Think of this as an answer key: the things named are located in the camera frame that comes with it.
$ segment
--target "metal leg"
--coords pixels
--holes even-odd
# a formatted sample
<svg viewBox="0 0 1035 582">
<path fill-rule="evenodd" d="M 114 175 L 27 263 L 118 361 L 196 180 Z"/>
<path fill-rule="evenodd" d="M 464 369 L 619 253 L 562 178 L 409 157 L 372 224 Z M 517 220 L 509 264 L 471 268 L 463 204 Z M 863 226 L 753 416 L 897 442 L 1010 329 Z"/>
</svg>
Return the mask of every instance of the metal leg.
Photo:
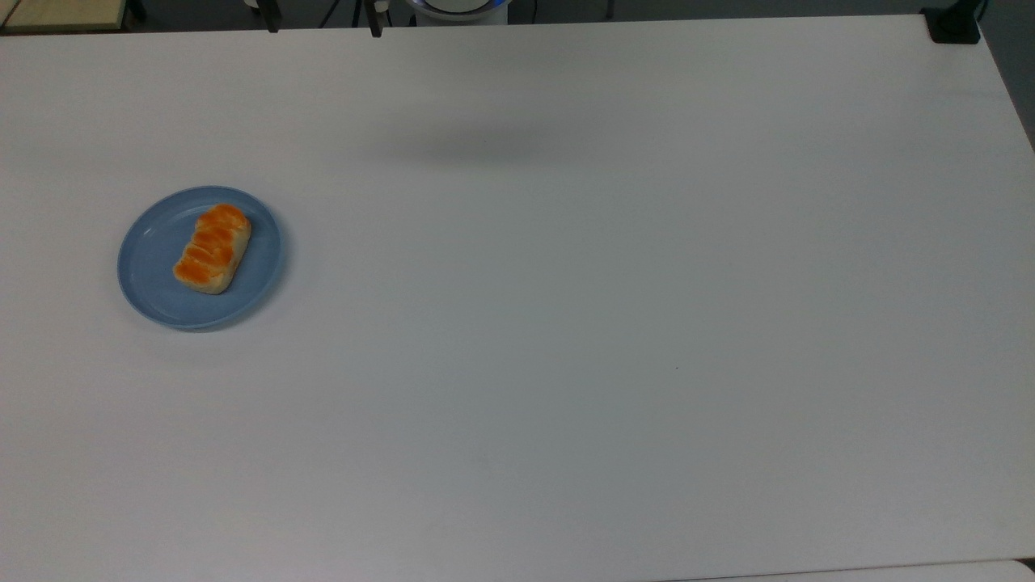
<svg viewBox="0 0 1035 582">
<path fill-rule="evenodd" d="M 141 0 L 126 0 L 126 7 L 129 8 L 132 18 L 137 19 L 137 22 L 147 20 L 147 10 L 144 9 L 144 3 Z"/>
<path fill-rule="evenodd" d="M 363 7 L 363 0 L 356 0 L 356 7 L 352 9 L 352 28 L 359 28 L 359 10 Z"/>
<path fill-rule="evenodd" d="M 266 30 L 276 32 L 280 29 L 280 6 L 276 0 L 258 0 L 262 20 L 266 21 Z"/>
</svg>

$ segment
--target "white device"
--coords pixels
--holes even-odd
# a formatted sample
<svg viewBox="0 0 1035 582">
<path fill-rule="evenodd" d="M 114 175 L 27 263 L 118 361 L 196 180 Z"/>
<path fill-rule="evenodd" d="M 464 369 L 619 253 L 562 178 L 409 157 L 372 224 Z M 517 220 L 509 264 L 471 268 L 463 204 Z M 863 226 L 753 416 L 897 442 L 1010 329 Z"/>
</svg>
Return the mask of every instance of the white device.
<svg viewBox="0 0 1035 582">
<path fill-rule="evenodd" d="M 507 24 L 510 0 L 406 0 L 417 14 L 417 26 Z"/>
</svg>

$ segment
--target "table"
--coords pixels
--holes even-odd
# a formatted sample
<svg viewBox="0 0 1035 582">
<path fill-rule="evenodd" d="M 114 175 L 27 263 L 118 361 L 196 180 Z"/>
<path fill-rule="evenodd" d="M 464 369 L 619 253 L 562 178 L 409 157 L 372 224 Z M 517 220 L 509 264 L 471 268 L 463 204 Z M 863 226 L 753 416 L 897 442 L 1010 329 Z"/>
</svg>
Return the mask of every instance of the table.
<svg viewBox="0 0 1035 582">
<path fill-rule="evenodd" d="M 1035 155 L 919 16 L 0 38 L 0 579 L 1035 555 Z M 157 326 L 159 198 L 266 201 Z"/>
<path fill-rule="evenodd" d="M 3 28 L 5 32 L 118 30 L 125 6 L 125 0 L 22 0 Z"/>
</svg>

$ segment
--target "black clamp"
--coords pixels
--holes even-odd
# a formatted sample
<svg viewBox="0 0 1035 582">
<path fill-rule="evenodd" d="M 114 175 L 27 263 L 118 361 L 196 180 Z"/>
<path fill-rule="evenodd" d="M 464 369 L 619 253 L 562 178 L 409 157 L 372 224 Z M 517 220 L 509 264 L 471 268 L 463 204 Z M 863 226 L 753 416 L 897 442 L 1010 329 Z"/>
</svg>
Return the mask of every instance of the black clamp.
<svg viewBox="0 0 1035 582">
<path fill-rule="evenodd" d="M 974 10 L 979 4 L 981 14 L 974 19 Z M 977 21 L 984 16 L 988 0 L 959 0 L 948 8 L 923 8 L 920 13 L 927 20 L 930 39 L 942 45 L 977 45 L 981 31 Z"/>
</svg>

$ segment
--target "orange glaze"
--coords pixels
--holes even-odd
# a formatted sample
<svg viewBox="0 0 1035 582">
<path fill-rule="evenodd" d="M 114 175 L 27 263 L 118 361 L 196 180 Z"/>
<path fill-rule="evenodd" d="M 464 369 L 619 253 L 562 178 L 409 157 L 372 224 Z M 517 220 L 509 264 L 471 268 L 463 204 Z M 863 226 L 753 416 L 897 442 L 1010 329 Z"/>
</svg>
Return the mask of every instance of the orange glaze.
<svg viewBox="0 0 1035 582">
<path fill-rule="evenodd" d="M 176 277 L 203 285 L 226 271 L 234 258 L 234 232 L 248 224 L 230 204 L 216 204 L 198 217 L 184 256 L 174 267 Z"/>
</svg>

